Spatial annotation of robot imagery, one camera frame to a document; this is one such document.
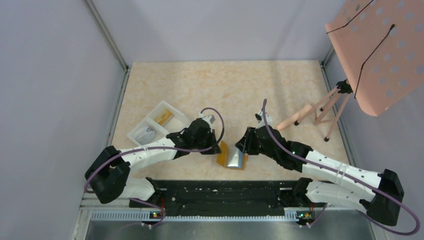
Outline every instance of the divided plastic container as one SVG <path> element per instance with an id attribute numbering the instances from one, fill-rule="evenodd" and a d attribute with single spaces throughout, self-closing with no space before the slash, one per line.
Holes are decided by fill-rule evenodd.
<path id="1" fill-rule="evenodd" d="M 160 125 L 155 122 L 155 119 L 165 110 L 169 110 L 172 113 L 170 120 L 165 124 Z M 141 120 L 137 126 L 135 126 L 126 136 L 136 145 L 142 146 L 154 141 L 157 141 L 169 133 L 179 132 L 183 128 L 188 127 L 192 121 L 190 121 L 184 113 L 171 106 L 166 101 L 161 101 L 147 116 Z M 146 127 L 149 130 L 154 131 L 154 136 L 145 136 L 143 140 L 140 136 L 146 133 Z"/>

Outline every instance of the black elastic cord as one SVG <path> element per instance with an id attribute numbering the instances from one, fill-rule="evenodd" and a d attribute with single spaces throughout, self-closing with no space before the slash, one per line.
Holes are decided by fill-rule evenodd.
<path id="1" fill-rule="evenodd" d="M 332 32 L 334 32 L 334 31 L 337 31 L 337 30 L 339 30 L 339 29 L 342 29 L 342 28 L 344 28 L 344 27 L 346 27 L 347 25 L 349 25 L 360 13 L 362 13 L 362 11 L 364 10 L 364 9 L 366 9 L 371 3 L 372 3 L 373 1 L 370 1 L 366 6 L 364 6 L 350 21 L 348 21 L 345 25 L 343 25 L 343 26 L 341 26 L 341 27 L 339 27 L 339 28 L 336 28 L 336 29 L 334 29 L 334 30 L 331 30 L 331 31 L 328 31 L 327 32 L 327 34 L 329 34 L 329 33 L 332 33 Z"/>
<path id="2" fill-rule="evenodd" d="M 390 31 L 395 28 L 395 25 L 392 24 L 390 29 L 388 30 L 387 34 L 384 36 L 383 40 L 381 40 L 381 42 L 377 45 L 376 48 L 374 48 L 374 50 L 371 52 L 371 54 L 365 59 L 365 61 L 363 61 L 362 66 L 360 66 L 360 72 L 359 72 L 359 77 L 358 77 L 358 82 L 356 83 L 356 89 L 355 89 L 355 99 L 357 98 L 357 92 L 358 92 L 358 87 L 359 87 L 359 81 L 361 80 L 361 75 L 362 75 L 362 70 L 364 69 L 364 65 L 365 63 L 368 61 L 368 59 L 371 58 L 371 56 L 374 54 L 374 52 L 380 47 L 380 45 L 384 42 L 384 40 L 386 40 L 386 38 L 389 36 Z"/>

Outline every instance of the beige table surface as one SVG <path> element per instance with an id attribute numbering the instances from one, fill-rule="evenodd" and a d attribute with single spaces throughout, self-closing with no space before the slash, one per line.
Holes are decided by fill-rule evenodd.
<path id="1" fill-rule="evenodd" d="M 133 148 L 130 132 L 160 101 L 165 100 L 190 120 L 205 107 L 216 108 L 225 122 L 223 140 L 234 145 L 248 126 L 256 127 L 255 113 L 268 99 L 266 111 L 274 126 L 316 103 L 327 93 L 318 61 L 212 61 L 134 63 L 119 113 L 112 144 L 117 149 Z M 333 117 L 332 111 L 326 118 Z M 217 138 L 219 120 L 214 124 Z M 348 163 L 339 129 L 330 141 L 324 136 L 330 123 L 313 124 L 313 116 L 281 134 L 291 141 L 310 145 L 335 160 Z M 289 171 L 264 156 L 250 156 L 244 170 L 225 169 L 216 155 L 190 153 L 176 160 L 162 161 L 139 171 L 136 177 L 168 180 L 297 180 L 310 177 Z"/>

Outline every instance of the gray floor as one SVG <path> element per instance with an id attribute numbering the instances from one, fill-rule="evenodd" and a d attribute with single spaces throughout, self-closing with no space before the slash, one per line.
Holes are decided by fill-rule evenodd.
<path id="1" fill-rule="evenodd" d="M 86 240 L 374 240 L 356 211 L 328 210 L 311 229 L 293 222 L 165 222 L 149 230 L 131 222 L 92 221 Z"/>

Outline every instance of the white wall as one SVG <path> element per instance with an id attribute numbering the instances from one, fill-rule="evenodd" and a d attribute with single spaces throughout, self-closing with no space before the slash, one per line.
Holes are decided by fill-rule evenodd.
<path id="1" fill-rule="evenodd" d="M 346 79 L 337 56 L 329 63 L 327 72 L 333 86 Z M 405 191 L 403 203 L 415 211 L 421 221 L 424 220 L 423 103 L 424 85 L 421 85 L 380 116 L 365 114 L 353 97 L 341 115 L 359 167 L 376 172 L 395 171 Z M 410 231 L 414 226 L 412 217 L 401 210 L 396 229 Z M 423 236 L 418 233 L 396 239 L 421 240 Z"/>
<path id="2" fill-rule="evenodd" d="M 82 0 L 0 1 L 0 239 L 69 239 L 123 70 Z"/>
<path id="3" fill-rule="evenodd" d="M 345 0 L 94 0 L 127 63 L 323 60 Z"/>

